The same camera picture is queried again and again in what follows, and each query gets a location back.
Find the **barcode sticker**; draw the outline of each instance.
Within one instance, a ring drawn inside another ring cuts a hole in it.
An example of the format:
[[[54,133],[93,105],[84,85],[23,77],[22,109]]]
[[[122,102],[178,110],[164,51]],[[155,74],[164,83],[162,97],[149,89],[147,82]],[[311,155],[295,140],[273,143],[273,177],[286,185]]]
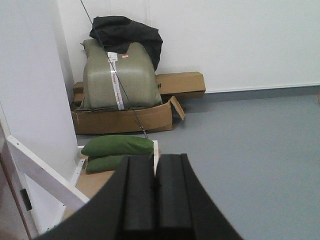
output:
[[[117,55],[116,52],[108,51],[108,57],[109,57],[109,62],[116,62],[116,61],[118,61],[118,55]]]

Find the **black cable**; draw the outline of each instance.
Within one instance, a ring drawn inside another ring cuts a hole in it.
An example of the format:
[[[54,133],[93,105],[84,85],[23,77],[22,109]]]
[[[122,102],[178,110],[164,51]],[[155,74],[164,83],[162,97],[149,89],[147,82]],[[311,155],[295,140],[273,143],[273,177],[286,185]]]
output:
[[[91,18],[90,18],[90,16],[89,16],[89,13],[88,13],[88,11],[87,11],[84,3],[82,2],[82,0],[80,0],[80,2],[81,2],[81,4],[82,4],[82,6],[83,6],[83,9],[85,10],[86,15],[88,16],[88,18],[89,18],[89,20],[90,20],[90,23],[91,23],[92,28],[93,28],[93,30],[94,30],[94,32],[95,32],[95,35],[97,36],[97,38],[98,38],[98,40],[99,40],[99,43],[100,43],[101,47],[103,48],[103,47],[104,47],[104,44],[102,43],[102,41],[101,41],[101,39],[100,39],[100,36],[99,36],[98,33],[97,33],[96,27],[94,26],[94,23],[92,22],[92,20],[91,20]],[[104,52],[105,52],[105,55],[106,55],[106,57],[108,58],[109,62],[111,62],[111,61],[110,61],[110,58],[109,58],[109,56],[108,56],[108,53],[107,53],[106,51],[104,51]],[[116,77],[118,78],[118,81],[119,81],[119,83],[120,83],[120,86],[121,86],[121,88],[122,88],[122,90],[123,90],[123,92],[124,92],[124,94],[125,94],[125,96],[126,96],[126,99],[128,100],[129,109],[131,109],[131,108],[132,108],[131,101],[130,101],[130,99],[129,99],[129,97],[128,97],[128,94],[127,94],[124,86],[122,85],[122,83],[121,83],[121,81],[120,81],[120,78],[119,78],[119,76],[118,76],[118,73],[117,73],[117,71],[115,70],[115,68],[114,68],[114,66],[113,66],[112,64],[110,64],[110,66],[112,66],[112,69],[113,69],[113,71],[115,72]],[[134,109],[132,109],[132,111],[133,111],[134,116],[135,116],[135,118],[136,118],[136,120],[137,120],[136,123],[139,125],[141,131],[143,132],[144,137],[145,137],[146,139],[148,139],[147,132],[146,132],[146,130],[144,129],[144,127],[142,126],[142,124],[141,124],[141,122],[140,122],[140,119],[139,119],[136,111],[135,111]]]

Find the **green cushion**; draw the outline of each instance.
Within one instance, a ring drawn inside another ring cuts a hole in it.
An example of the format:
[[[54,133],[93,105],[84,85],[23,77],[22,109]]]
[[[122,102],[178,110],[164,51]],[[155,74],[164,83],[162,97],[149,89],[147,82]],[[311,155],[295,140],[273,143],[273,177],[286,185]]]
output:
[[[105,135],[91,139],[82,149],[90,157],[106,155],[143,155],[154,151],[154,142],[137,136]]]
[[[124,155],[111,155],[104,157],[92,157],[88,158],[85,171],[87,173],[97,173],[102,171],[116,170]]]

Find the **white label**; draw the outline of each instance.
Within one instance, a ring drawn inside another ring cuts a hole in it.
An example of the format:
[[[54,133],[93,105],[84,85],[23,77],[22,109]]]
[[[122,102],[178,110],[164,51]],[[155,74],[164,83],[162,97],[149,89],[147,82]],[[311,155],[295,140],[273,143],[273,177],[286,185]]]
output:
[[[124,110],[125,106],[124,106],[124,102],[122,101],[122,96],[121,96],[121,92],[120,92],[120,85],[119,85],[119,79],[117,76],[116,62],[110,61],[109,64],[110,64],[110,74],[111,74],[116,104],[117,104],[119,110]]]
[[[116,62],[116,61],[118,61],[118,55],[117,55],[116,52],[108,51],[108,57],[109,57],[109,62]]]

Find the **black jacket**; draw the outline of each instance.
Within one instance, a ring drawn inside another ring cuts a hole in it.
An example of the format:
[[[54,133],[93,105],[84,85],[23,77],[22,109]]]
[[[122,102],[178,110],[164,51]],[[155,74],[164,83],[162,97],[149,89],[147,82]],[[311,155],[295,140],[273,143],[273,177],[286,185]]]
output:
[[[105,51],[119,54],[125,54],[130,43],[138,42],[149,54],[154,70],[158,67],[163,41],[156,28],[125,16],[97,16],[90,37],[102,44]]]

